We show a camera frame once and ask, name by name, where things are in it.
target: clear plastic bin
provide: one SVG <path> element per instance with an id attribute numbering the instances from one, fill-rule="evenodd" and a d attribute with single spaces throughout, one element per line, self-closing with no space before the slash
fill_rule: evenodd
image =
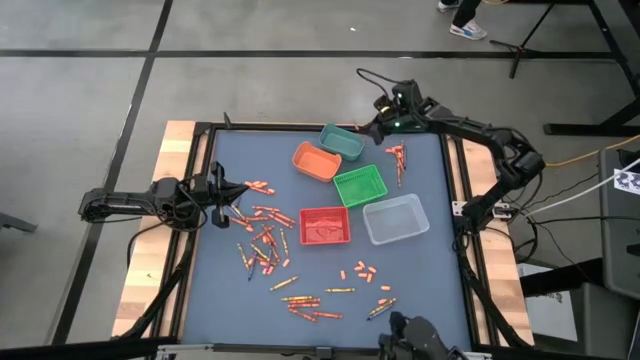
<path id="1" fill-rule="evenodd" d="M 369 239 L 382 245 L 429 230 L 429 220 L 416 194 L 367 204 L 362 209 Z"/>

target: metal leg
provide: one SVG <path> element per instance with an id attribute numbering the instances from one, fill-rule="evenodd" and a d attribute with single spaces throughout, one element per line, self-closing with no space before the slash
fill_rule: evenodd
<path id="1" fill-rule="evenodd" d="M 623 124 L 638 115 L 640 115 L 640 98 L 634 99 L 598 125 L 545 124 L 543 129 L 547 135 L 631 137 L 640 134 L 640 126 L 623 126 Z"/>
<path id="2" fill-rule="evenodd" d="M 29 233 L 36 231 L 36 228 L 38 227 L 38 225 L 33 225 L 3 213 L 0 213 L 0 226 L 5 228 L 14 228 Z"/>
<path id="3" fill-rule="evenodd" d="M 540 27 L 540 24 L 542 24 L 542 21 L 544 21 L 544 19 L 547 17 L 547 15 L 549 15 L 549 12 L 551 11 L 551 9 L 553 9 L 553 6 L 555 4 L 552 3 L 550 4 L 547 9 L 545 10 L 545 12 L 542 14 L 542 16 L 540 17 L 540 19 L 538 19 L 538 22 L 533 26 L 533 28 L 531 29 L 531 31 L 529 31 L 529 34 L 527 34 L 527 37 L 524 39 L 524 41 L 522 42 L 522 44 L 520 44 L 520 46 L 516 46 L 513 44 L 508 44 L 502 41 L 496 41 L 496 40 L 489 40 L 489 43 L 493 44 L 493 45 L 499 45 L 499 46 L 504 46 L 507 49 L 511 50 L 514 53 L 513 56 L 513 63 L 511 64 L 511 70 L 509 71 L 509 79 L 513 79 L 516 76 L 516 71 L 518 70 L 518 65 L 520 64 L 520 59 L 522 59 L 522 55 L 526 54 L 526 53 L 542 53 L 541 51 L 534 51 L 534 50 L 530 50 L 527 49 L 527 43 L 529 42 L 529 40 L 531 39 L 531 37 L 533 36 L 533 34 L 535 34 L 536 30 L 538 30 L 538 27 Z"/>
<path id="4" fill-rule="evenodd" d="M 579 288 L 585 282 L 603 285 L 602 258 L 583 261 L 520 278 L 525 297 Z"/>

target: person's foot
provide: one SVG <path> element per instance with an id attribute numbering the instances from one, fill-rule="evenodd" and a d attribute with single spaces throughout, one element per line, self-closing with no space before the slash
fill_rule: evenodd
<path id="1" fill-rule="evenodd" d="M 455 9 L 455 8 L 459 8 L 460 7 L 460 0 L 456 0 L 456 2 L 454 2 L 451 5 L 447 5 L 445 3 L 443 3 L 442 1 L 438 2 L 438 11 L 440 12 L 445 12 L 447 10 L 451 10 L 451 9 Z"/>
<path id="2" fill-rule="evenodd" d="M 487 36 L 487 32 L 484 31 L 475 21 L 470 20 L 465 26 L 459 28 L 451 24 L 449 32 L 467 38 L 469 40 L 480 40 Z"/>

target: plastic bin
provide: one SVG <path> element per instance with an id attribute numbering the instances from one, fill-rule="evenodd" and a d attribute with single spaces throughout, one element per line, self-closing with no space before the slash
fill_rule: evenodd
<path id="1" fill-rule="evenodd" d="M 406 239 L 429 230 L 429 220 L 416 194 L 367 204 L 362 213 L 373 245 Z"/>
<path id="2" fill-rule="evenodd" d="M 351 241 L 347 208 L 300 209 L 302 245 L 344 244 Z"/>
<path id="3" fill-rule="evenodd" d="M 298 146 L 292 161 L 301 173 L 320 181 L 329 182 L 338 172 L 342 158 L 340 155 L 329 154 L 305 141 Z"/>
<path id="4" fill-rule="evenodd" d="M 333 178 L 340 199 L 346 207 L 360 205 L 387 194 L 375 165 L 369 165 Z"/>
<path id="5" fill-rule="evenodd" d="M 328 123 L 320 133 L 320 147 L 340 154 L 347 161 L 355 161 L 364 149 L 364 139 L 358 134 L 337 127 L 334 123 Z"/>

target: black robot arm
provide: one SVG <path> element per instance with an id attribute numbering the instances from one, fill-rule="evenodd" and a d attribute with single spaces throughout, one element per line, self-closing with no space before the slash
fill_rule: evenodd
<path id="1" fill-rule="evenodd" d="M 224 168 L 218 162 L 211 164 L 214 182 L 206 174 L 185 180 L 162 178 L 154 181 L 142 193 L 106 192 L 93 189 L 84 194 L 78 213 L 87 222 L 102 222 L 111 215 L 157 216 L 176 230 L 190 231 L 198 227 L 203 209 L 215 206 L 211 221 L 226 228 L 229 218 L 224 207 L 231 205 L 249 187 L 228 182 Z"/>
<path id="2" fill-rule="evenodd" d="M 376 145 L 393 133 L 423 132 L 468 139 L 485 145 L 491 152 L 498 181 L 486 194 L 475 196 L 462 208 L 459 221 L 465 231 L 483 230 L 493 219 L 494 205 L 510 191 L 526 186 L 545 167 L 542 156 L 517 130 L 455 116 L 432 98 L 423 98 L 414 80 L 396 82 L 392 93 L 392 98 L 385 92 L 374 102 L 378 114 L 359 130 L 371 136 Z"/>

